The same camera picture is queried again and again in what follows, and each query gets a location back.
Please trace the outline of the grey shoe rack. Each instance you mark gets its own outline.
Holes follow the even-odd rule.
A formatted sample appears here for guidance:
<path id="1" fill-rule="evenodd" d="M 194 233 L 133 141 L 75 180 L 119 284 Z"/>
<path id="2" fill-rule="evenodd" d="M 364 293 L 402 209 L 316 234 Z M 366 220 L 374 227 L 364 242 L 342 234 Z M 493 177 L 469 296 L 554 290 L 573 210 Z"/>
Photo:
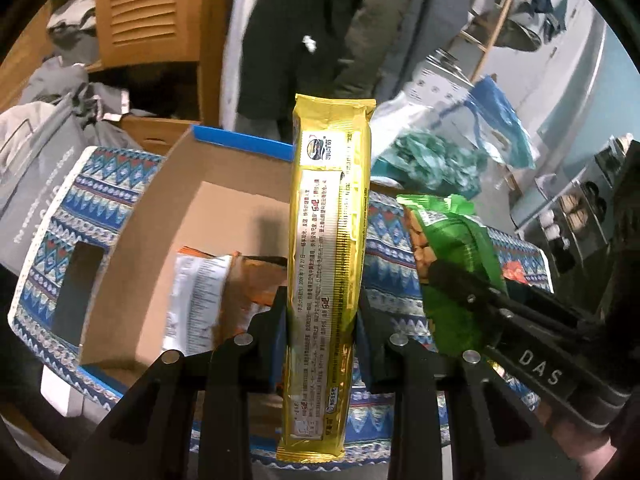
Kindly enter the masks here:
<path id="1" fill-rule="evenodd" d="M 544 251 L 553 274 L 581 268 L 612 240 L 615 183 L 635 140 L 630 133 L 612 136 L 574 178 L 545 174 L 535 181 L 542 204 L 516 232 Z"/>

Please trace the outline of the large orange mushroom snack bag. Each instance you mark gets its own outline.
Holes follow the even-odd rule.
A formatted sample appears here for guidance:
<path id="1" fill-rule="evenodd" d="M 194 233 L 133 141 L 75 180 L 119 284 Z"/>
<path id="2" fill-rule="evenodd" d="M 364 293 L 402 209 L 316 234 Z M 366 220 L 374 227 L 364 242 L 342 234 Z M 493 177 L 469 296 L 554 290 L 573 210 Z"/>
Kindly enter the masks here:
<path id="1" fill-rule="evenodd" d="M 184 246 L 174 265 L 162 349 L 194 356 L 245 333 L 286 284 L 286 261 L 240 252 L 213 256 Z"/>

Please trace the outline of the dark hanging jacket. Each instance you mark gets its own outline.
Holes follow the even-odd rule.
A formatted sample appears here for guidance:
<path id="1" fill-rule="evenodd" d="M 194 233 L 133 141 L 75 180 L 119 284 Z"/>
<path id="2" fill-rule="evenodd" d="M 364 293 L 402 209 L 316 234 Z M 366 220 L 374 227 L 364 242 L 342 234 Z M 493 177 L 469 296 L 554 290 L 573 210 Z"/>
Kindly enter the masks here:
<path id="1" fill-rule="evenodd" d="M 296 94 L 393 99 L 464 27 L 469 0 L 231 0 L 220 120 L 287 141 Z"/>

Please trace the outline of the wooden louvered cabinet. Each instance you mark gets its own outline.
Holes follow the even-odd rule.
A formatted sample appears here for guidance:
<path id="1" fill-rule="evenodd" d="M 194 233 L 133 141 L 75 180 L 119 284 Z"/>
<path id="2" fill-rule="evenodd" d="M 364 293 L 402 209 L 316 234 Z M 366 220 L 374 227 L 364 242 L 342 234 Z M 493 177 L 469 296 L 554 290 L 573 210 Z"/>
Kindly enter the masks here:
<path id="1" fill-rule="evenodd" d="M 17 103 L 50 52 L 46 26 L 66 0 L 1 0 L 1 106 Z M 229 0 L 96 0 L 98 76 L 139 73 L 153 117 L 122 118 L 147 151 L 166 154 L 190 125 L 220 124 L 222 51 Z"/>

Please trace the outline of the red candy snack bag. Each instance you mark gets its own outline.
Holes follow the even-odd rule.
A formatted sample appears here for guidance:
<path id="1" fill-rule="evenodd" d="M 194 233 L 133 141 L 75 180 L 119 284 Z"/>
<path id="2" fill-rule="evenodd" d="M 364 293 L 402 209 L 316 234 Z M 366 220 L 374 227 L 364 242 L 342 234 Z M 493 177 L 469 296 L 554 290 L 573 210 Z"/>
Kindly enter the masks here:
<path id="1" fill-rule="evenodd" d="M 502 266 L 502 276 L 508 281 L 518 282 L 525 285 L 529 284 L 525 270 L 518 260 L 507 261 Z"/>

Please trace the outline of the teal box with green paper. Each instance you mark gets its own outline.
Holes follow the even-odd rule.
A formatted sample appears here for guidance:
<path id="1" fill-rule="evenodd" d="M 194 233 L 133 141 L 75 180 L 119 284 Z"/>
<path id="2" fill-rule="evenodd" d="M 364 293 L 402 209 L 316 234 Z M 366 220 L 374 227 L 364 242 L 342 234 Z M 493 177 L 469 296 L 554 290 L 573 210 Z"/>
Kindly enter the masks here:
<path id="1" fill-rule="evenodd" d="M 409 191 L 468 200 L 480 194 L 488 156 L 472 144 L 427 130 L 401 133 L 373 163 L 371 176 L 395 181 Z"/>

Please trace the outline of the green nut snack bag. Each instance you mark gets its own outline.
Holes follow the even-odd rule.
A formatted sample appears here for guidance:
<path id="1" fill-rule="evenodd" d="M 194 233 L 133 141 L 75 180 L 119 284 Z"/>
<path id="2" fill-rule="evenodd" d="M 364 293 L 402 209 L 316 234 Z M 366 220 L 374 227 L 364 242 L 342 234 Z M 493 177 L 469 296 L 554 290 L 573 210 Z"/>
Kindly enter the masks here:
<path id="1" fill-rule="evenodd" d="M 427 279 L 428 268 L 442 259 L 506 290 L 488 229 L 476 218 L 474 204 L 458 194 L 400 194 L 397 201 L 404 212 L 425 315 L 437 350 L 446 356 L 482 351 L 494 334 L 489 312 L 472 312 L 430 286 Z"/>

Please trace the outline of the blue white plastic bag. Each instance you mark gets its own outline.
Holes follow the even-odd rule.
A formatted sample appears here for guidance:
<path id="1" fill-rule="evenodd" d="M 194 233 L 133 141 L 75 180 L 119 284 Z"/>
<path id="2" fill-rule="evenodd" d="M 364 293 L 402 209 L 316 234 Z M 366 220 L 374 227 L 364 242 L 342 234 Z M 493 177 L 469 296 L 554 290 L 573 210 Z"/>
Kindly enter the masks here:
<path id="1" fill-rule="evenodd" d="M 376 108 L 370 128 L 373 158 L 404 134 L 424 131 L 477 148 L 498 164 L 515 169 L 535 166 L 537 152 L 526 129 L 489 77 L 469 86 L 424 70 Z"/>

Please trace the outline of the grey tote bag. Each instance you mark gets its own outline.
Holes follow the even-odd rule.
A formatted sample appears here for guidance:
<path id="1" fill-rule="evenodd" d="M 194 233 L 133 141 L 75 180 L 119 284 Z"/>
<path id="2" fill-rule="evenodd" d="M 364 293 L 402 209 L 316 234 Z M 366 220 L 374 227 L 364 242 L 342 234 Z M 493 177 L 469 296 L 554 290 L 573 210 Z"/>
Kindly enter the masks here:
<path id="1" fill-rule="evenodd" d="M 44 214 L 85 148 L 140 148 L 124 130 L 96 118 L 94 104 L 66 96 L 1 114 L 0 258 L 6 270 L 21 271 Z"/>

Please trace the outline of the long gold biscuit pack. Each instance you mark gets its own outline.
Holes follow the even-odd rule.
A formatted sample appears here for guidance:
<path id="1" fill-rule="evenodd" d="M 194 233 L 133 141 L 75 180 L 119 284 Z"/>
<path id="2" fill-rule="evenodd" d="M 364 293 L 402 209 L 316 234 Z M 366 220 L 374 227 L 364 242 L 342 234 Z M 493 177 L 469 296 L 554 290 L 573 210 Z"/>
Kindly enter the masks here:
<path id="1" fill-rule="evenodd" d="M 344 455 L 374 108 L 372 100 L 296 98 L 282 462 L 322 464 Z"/>

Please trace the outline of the patterned blue tablecloth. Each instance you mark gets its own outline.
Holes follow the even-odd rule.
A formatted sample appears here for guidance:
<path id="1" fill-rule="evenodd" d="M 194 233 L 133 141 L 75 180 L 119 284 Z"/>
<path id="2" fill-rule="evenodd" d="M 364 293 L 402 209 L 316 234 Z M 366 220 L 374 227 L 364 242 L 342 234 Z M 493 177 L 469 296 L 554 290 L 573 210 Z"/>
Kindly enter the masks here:
<path id="1" fill-rule="evenodd" d="M 548 259 L 541 249 L 513 234 L 494 228 L 487 231 L 501 270 L 513 270 L 518 281 L 552 291 Z M 404 213 L 397 200 L 382 193 L 373 192 L 369 198 L 362 282 L 372 306 L 384 312 L 396 332 L 419 341 L 427 349 L 435 349 L 423 311 Z M 343 458 L 325 464 L 283 463 L 276 457 L 279 439 L 256 434 L 250 437 L 250 458 L 266 467 L 289 470 L 338 471 L 386 463 L 390 459 L 393 407 L 394 398 L 370 393 L 355 368 Z"/>

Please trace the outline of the blue cardboard box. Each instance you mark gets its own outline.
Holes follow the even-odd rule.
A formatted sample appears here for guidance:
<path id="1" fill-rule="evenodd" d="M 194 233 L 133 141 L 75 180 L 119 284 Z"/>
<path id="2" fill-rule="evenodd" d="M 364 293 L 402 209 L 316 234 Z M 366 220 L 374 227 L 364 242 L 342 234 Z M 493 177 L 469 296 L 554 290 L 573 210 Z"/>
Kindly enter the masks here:
<path id="1" fill-rule="evenodd" d="M 213 256 L 288 251 L 291 145 L 195 126 L 165 156 L 86 148 L 41 218 L 8 314 L 59 378 L 111 408 L 162 351 L 183 247 Z M 78 243 L 96 246 L 72 333 L 54 330 Z"/>

